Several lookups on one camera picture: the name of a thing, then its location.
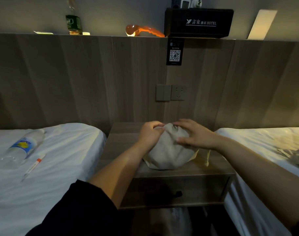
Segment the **person's right hand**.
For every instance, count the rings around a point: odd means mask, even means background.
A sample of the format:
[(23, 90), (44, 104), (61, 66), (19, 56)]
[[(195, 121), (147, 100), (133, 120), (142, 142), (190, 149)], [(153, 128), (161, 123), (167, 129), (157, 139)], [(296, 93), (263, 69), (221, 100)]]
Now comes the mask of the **person's right hand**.
[(191, 119), (180, 119), (179, 121), (174, 122), (173, 125), (187, 130), (189, 132), (188, 137), (195, 138), (196, 145), (190, 146), (218, 150), (225, 140), (223, 136), (210, 131)]

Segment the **person's left hand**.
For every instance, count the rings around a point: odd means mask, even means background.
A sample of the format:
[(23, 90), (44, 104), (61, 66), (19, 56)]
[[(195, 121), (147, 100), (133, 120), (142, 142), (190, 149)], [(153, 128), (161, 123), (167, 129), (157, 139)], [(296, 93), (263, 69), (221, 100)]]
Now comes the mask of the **person's left hand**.
[(140, 147), (142, 152), (148, 153), (159, 141), (163, 131), (145, 131), (145, 123), (141, 127), (137, 146)]

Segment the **beige cloth pouch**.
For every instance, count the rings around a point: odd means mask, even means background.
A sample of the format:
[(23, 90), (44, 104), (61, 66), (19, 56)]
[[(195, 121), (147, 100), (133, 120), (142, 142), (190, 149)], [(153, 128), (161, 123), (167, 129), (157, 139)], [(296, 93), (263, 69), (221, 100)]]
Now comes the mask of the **beige cloth pouch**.
[(187, 138), (187, 130), (166, 124), (164, 132), (157, 144), (143, 157), (143, 161), (150, 169), (154, 170), (175, 170), (185, 163), (196, 158), (199, 149), (193, 146), (177, 143), (178, 138)]

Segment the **person's left forearm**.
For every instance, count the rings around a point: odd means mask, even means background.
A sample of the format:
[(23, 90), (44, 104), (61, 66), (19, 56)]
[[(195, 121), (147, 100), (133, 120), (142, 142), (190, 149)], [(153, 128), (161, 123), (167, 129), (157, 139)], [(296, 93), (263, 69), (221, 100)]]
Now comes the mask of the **person's left forearm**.
[(127, 189), (143, 156), (151, 147), (137, 142), (107, 166), (99, 170), (88, 182), (100, 189), (119, 209)]

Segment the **person's right forearm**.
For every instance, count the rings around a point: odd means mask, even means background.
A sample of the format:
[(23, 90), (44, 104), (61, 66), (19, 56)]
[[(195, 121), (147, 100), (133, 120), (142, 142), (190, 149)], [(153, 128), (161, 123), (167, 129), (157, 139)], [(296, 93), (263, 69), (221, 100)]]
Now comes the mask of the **person's right forearm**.
[(299, 236), (299, 177), (233, 139), (219, 135), (214, 148), (292, 236)]

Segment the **wooden headboard panel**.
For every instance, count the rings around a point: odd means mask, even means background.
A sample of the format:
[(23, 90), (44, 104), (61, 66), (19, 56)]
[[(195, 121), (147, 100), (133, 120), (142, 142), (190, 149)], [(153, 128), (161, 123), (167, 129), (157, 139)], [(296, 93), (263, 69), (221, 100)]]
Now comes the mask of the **wooden headboard panel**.
[[(210, 130), (299, 127), (299, 42), (0, 34), (0, 130), (193, 119)], [(187, 87), (155, 101), (156, 85)]]

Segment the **black code sticker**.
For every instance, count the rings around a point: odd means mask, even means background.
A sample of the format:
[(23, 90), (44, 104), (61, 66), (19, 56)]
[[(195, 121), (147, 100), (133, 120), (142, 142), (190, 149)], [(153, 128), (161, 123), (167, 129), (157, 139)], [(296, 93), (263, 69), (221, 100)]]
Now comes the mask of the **black code sticker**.
[(183, 59), (184, 38), (171, 37), (167, 43), (167, 66), (181, 66)]

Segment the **white bed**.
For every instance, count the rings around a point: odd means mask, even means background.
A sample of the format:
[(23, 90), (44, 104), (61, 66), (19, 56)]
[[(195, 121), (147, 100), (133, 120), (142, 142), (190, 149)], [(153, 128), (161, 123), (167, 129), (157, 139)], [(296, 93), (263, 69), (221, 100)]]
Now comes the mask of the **white bed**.
[[(67, 123), (45, 130), (44, 142), (16, 169), (0, 165), (0, 236), (24, 236), (40, 224), (77, 179), (94, 173), (107, 137), (98, 128)], [(0, 130), (0, 156), (27, 130)], [(46, 154), (21, 182), (39, 155)]]
[[(299, 127), (220, 128), (215, 132), (299, 177)], [(292, 236), (239, 175), (230, 186), (224, 207), (240, 236)]]

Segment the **black tissue box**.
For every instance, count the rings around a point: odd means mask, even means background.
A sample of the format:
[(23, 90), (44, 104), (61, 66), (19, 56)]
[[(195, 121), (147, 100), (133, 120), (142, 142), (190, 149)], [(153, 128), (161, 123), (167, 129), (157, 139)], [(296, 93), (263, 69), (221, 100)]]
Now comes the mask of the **black tissue box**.
[(232, 9), (167, 8), (164, 35), (181, 38), (224, 38), (229, 36)]

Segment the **white charger plug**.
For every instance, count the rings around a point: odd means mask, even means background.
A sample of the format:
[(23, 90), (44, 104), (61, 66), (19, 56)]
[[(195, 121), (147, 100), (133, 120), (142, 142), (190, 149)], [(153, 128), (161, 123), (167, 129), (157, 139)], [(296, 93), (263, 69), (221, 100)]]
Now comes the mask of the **white charger plug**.
[(202, 8), (202, 0), (181, 0), (181, 9)]

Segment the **white pen with orange band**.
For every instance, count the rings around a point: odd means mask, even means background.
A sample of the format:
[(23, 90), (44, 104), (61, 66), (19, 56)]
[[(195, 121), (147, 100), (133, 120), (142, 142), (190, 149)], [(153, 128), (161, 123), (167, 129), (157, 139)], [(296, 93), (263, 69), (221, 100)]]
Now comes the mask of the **white pen with orange band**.
[(21, 182), (23, 182), (28, 175), (36, 168), (36, 166), (43, 160), (43, 158), (46, 156), (46, 154), (39, 155), (37, 160), (34, 162), (34, 164), (25, 172), (23, 175)]

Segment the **green label glass bottle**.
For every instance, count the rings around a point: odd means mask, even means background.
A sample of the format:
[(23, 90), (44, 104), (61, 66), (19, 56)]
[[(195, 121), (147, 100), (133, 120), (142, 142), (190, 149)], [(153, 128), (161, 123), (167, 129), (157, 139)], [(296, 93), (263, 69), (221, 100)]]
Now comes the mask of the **green label glass bottle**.
[(69, 12), (65, 15), (69, 35), (83, 35), (81, 20), (77, 16), (75, 0), (67, 0)]

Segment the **clear plastic water bottle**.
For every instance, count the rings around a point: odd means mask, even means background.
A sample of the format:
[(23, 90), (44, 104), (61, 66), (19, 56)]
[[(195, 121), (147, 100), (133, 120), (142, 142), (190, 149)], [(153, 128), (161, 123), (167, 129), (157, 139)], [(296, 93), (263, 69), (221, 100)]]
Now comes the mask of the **clear plastic water bottle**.
[(32, 130), (25, 134), (0, 156), (1, 167), (4, 169), (20, 167), (43, 143), (44, 139), (44, 129)]

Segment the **white card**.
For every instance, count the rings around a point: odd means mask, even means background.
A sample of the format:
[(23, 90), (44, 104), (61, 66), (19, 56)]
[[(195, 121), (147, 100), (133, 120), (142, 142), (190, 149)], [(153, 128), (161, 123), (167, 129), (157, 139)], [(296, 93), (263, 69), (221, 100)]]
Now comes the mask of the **white card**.
[(264, 40), (277, 12), (277, 10), (260, 9), (247, 40)]

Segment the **grey wall switch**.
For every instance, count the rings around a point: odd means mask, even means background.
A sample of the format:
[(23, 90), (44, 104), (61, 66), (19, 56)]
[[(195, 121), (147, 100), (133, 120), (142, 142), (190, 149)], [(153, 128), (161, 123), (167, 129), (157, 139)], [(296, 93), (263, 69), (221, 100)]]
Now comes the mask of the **grey wall switch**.
[(169, 102), (171, 101), (172, 85), (156, 85), (155, 86), (155, 101)]

